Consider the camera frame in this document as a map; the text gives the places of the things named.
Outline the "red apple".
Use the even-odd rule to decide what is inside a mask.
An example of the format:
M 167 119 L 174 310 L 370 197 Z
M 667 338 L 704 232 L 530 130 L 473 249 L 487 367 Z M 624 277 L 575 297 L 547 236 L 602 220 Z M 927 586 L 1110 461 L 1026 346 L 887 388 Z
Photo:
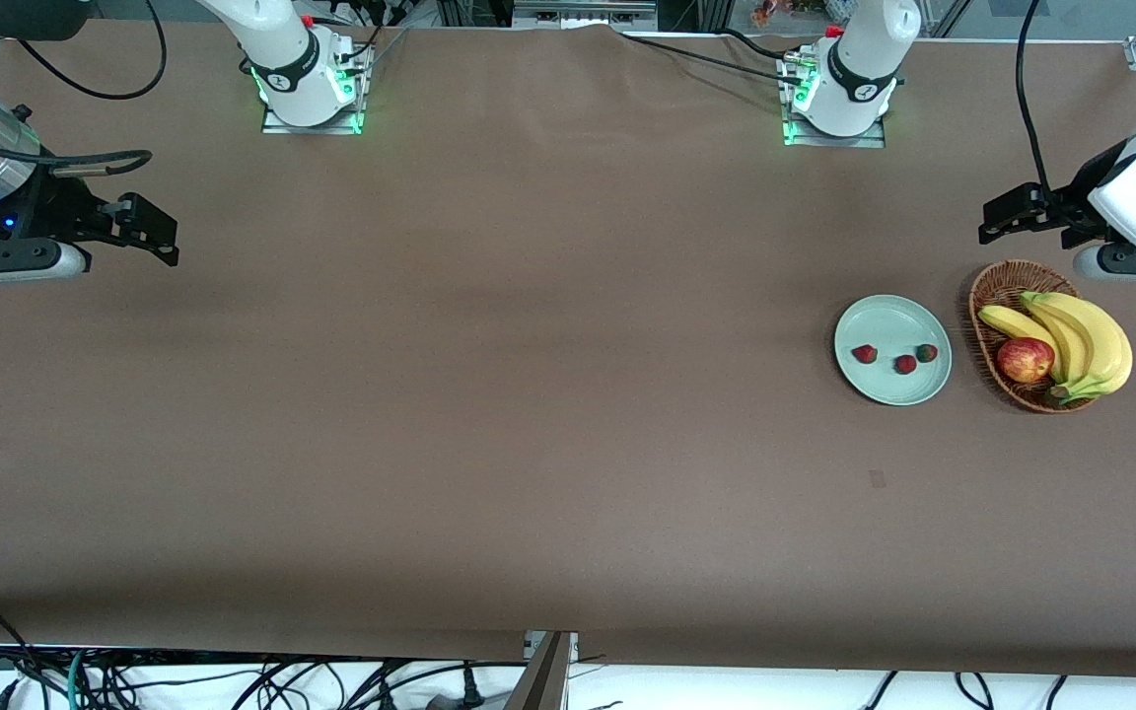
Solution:
M 999 346 L 995 364 L 1001 377 L 1031 386 L 1046 381 L 1056 364 L 1054 346 L 1045 340 L 1014 337 Z

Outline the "grey metal box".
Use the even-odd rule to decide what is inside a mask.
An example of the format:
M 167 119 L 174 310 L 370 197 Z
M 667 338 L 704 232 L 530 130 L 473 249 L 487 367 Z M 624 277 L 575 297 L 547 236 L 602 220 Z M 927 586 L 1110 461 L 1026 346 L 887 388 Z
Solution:
M 577 30 L 610 26 L 620 32 L 655 32 L 657 0 L 513 0 L 513 30 Z

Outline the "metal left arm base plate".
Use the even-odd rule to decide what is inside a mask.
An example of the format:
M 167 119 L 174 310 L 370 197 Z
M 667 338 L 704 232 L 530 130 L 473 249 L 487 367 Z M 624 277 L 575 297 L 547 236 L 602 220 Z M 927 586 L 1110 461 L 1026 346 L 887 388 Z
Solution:
M 815 58 L 801 52 L 786 52 L 775 60 L 777 76 L 794 78 L 794 84 L 780 82 L 780 103 L 783 122 L 783 143 L 788 147 L 837 147 L 857 149 L 883 149 L 887 147 L 885 127 L 882 117 L 876 117 L 869 130 L 855 136 L 837 136 L 817 130 L 801 108 L 805 107 L 809 97 L 819 84 L 819 75 L 815 69 Z

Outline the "large yellow banana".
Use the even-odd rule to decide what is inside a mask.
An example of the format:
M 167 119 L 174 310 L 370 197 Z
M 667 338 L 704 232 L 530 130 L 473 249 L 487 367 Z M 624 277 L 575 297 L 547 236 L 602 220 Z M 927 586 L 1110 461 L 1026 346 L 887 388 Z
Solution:
M 1067 406 L 1119 391 L 1131 376 L 1133 352 L 1121 324 L 1096 303 L 1066 293 L 1038 293 L 1037 304 L 1077 329 L 1091 349 L 1087 375 L 1072 384 L 1056 384 L 1050 395 Z

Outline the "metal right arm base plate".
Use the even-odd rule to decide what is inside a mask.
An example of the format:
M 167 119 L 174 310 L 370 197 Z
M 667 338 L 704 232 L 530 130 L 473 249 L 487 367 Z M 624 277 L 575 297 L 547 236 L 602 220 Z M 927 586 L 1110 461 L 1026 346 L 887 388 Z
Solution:
M 287 80 L 265 80 L 254 70 L 264 103 L 261 131 L 278 135 L 359 135 L 364 131 L 373 80 L 374 48 L 335 35 L 319 55 L 316 68 L 287 93 Z

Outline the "medium yellow banana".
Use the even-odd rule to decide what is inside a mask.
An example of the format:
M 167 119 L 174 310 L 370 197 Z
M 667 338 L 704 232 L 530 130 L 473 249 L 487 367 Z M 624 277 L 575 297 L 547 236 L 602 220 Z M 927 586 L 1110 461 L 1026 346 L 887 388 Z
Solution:
M 1024 291 L 1020 295 L 1020 302 L 1031 318 L 1037 320 L 1055 342 L 1060 364 L 1051 374 L 1051 378 L 1056 384 L 1072 384 L 1081 381 L 1091 368 L 1091 346 L 1076 328 L 1037 304 L 1036 296 L 1038 296 L 1036 292 Z

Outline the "brown wicker basket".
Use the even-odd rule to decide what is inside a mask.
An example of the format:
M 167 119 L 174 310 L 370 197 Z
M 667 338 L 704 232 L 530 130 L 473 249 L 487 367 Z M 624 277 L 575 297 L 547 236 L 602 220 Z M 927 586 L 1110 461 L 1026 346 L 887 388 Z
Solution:
M 1039 262 L 1018 259 L 1002 260 L 988 265 L 987 268 L 979 272 L 968 291 L 966 306 L 968 307 L 969 331 L 974 335 L 975 346 L 982 354 L 984 373 L 993 382 L 996 382 L 999 389 L 1005 392 L 1010 399 L 1024 408 L 1033 410 L 1033 412 L 1063 414 L 1087 407 L 1095 399 L 1083 399 L 1063 406 L 1056 399 L 1051 398 L 1050 390 L 1055 386 L 1055 382 L 1051 377 L 1044 382 L 1031 384 L 1031 386 L 1022 386 L 1022 384 L 1014 384 L 1000 376 L 995 354 L 999 346 L 1006 342 L 1006 336 L 979 320 L 977 314 L 984 306 L 1000 304 L 1031 318 L 1020 302 L 1020 295 L 1024 291 L 1059 292 L 1081 298 L 1069 279 Z

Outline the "brown table cover mat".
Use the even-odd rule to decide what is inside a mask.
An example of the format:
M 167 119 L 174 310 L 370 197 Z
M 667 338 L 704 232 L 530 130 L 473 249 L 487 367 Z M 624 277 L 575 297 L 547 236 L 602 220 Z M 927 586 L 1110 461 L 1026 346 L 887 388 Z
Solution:
M 1136 367 L 1028 414 L 959 327 L 1031 174 L 1013 49 L 914 45 L 882 150 L 605 28 L 411 32 L 359 136 L 264 135 L 222 26 L 143 99 L 0 45 L 62 153 L 152 150 L 179 264 L 0 284 L 0 613 L 35 643 L 1136 675 Z M 1136 282 L 1076 279 L 1136 354 Z M 864 296 L 937 395 L 840 374 Z

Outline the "pale green round plate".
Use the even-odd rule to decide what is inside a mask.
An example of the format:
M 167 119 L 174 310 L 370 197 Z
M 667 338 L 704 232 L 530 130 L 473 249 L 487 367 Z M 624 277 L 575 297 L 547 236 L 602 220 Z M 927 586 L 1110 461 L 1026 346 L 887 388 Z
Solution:
M 876 364 L 857 364 L 849 351 L 870 343 L 879 351 Z M 900 354 L 914 354 L 920 343 L 934 343 L 941 354 L 933 364 L 918 364 L 910 376 L 893 371 Z M 892 407 L 924 403 L 946 386 L 953 369 L 947 329 L 920 303 L 905 296 L 864 296 L 840 315 L 832 339 L 840 374 L 872 401 Z

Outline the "aluminium frame post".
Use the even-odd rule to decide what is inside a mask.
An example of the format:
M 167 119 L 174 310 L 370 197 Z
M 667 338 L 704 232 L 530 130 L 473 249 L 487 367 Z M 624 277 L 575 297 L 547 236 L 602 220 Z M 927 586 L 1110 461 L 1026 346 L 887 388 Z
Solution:
M 577 632 L 525 633 L 525 669 L 502 710 L 565 710 L 568 674 L 580 660 Z

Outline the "small yellow banana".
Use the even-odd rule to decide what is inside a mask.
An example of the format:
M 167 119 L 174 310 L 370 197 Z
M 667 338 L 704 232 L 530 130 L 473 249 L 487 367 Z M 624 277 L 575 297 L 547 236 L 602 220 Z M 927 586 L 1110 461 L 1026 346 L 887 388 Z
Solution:
M 1028 316 L 1025 316 L 1022 312 L 1013 309 L 1006 309 L 1005 306 L 988 304 L 982 307 L 982 310 L 979 310 L 977 315 L 979 320 L 987 324 L 987 326 L 992 329 L 996 329 L 1001 333 L 1001 335 L 1006 336 L 1006 340 L 1014 337 L 1035 337 L 1047 341 L 1051 346 L 1054 346 L 1055 350 L 1055 342 L 1053 337 L 1051 337 L 1050 333 L 1042 327 L 1037 320 L 1028 318 Z M 1053 370 L 1056 369 L 1056 365 L 1060 361 L 1056 350 L 1055 354 L 1056 364 L 1054 365 Z

